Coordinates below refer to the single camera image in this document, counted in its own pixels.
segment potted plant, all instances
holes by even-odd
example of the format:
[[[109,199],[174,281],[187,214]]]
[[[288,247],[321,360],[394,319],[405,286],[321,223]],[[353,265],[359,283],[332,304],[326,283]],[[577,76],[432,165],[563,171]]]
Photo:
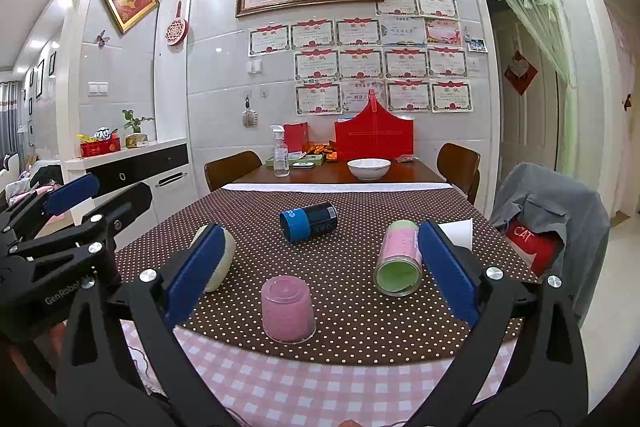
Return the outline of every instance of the potted plant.
[[[143,116],[142,118],[136,118],[135,116],[133,116],[133,111],[131,109],[123,109],[122,113],[124,115],[124,119],[126,120],[124,129],[130,128],[133,131],[133,134],[129,134],[125,137],[125,146],[132,148],[142,147],[143,145],[146,145],[148,137],[140,130],[140,124],[142,124],[143,121],[151,121],[153,120],[153,118],[147,118],[146,116]]]

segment brown polka dot tablecloth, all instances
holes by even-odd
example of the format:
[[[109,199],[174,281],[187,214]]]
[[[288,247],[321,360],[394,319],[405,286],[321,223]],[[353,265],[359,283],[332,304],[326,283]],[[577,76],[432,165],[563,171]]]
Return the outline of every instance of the brown polka dot tablecloth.
[[[290,245],[278,223],[283,210],[330,201],[338,229]],[[535,281],[526,264],[481,214],[453,188],[404,192],[258,192],[221,188],[145,233],[116,254],[125,280],[160,268],[172,252],[187,248],[195,232],[218,223],[237,242],[222,286],[204,294],[183,327],[222,343],[274,357],[307,362],[388,365],[455,356],[468,326],[450,314],[428,270],[406,297],[385,296],[373,272],[386,227],[398,219],[439,223],[473,219],[473,252],[515,279]],[[276,275],[305,280],[316,311],[317,331],[288,346],[264,333],[260,288]],[[511,321],[505,338],[520,326]]]

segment pink cup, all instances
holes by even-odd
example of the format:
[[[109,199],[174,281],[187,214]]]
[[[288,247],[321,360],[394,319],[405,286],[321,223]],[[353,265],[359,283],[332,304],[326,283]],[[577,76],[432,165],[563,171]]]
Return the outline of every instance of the pink cup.
[[[316,333],[309,286],[291,275],[278,275],[262,285],[262,327],[272,340],[305,342]]]

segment green curtain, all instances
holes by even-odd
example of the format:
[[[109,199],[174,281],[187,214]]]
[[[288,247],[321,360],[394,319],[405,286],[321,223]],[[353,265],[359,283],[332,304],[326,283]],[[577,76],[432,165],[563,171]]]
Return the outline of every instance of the green curtain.
[[[558,170],[570,176],[575,172],[577,156],[577,87],[569,67],[567,47],[569,43],[563,34],[566,26],[560,17],[564,17],[560,0],[504,0],[531,34],[540,50],[556,68],[558,78],[566,86],[564,99],[564,123],[562,150]]]

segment wooden chair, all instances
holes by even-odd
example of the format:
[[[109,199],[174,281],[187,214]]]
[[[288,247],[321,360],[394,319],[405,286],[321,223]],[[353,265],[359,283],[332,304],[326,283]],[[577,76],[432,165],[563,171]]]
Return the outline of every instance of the wooden chair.
[[[446,143],[438,152],[436,165],[447,183],[455,185],[466,194],[469,203],[476,201],[480,184],[480,155],[476,151]]]
[[[261,166],[262,162],[255,152],[243,151],[207,163],[204,166],[204,177],[207,179],[209,190],[213,192]]]

